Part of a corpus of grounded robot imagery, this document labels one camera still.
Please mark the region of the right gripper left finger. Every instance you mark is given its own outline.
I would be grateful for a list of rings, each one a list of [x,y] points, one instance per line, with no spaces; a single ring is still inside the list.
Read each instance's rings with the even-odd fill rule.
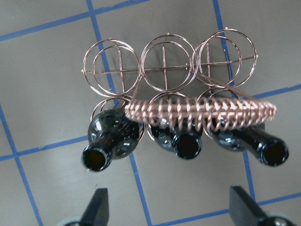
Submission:
[[[98,188],[93,194],[80,221],[80,226],[106,226],[109,221],[109,197],[107,188]]]

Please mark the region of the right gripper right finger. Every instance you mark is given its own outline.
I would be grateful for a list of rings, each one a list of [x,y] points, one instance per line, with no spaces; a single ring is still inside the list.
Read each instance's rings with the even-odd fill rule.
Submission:
[[[229,212],[236,226],[275,226],[275,218],[268,217],[241,186],[230,187]]]

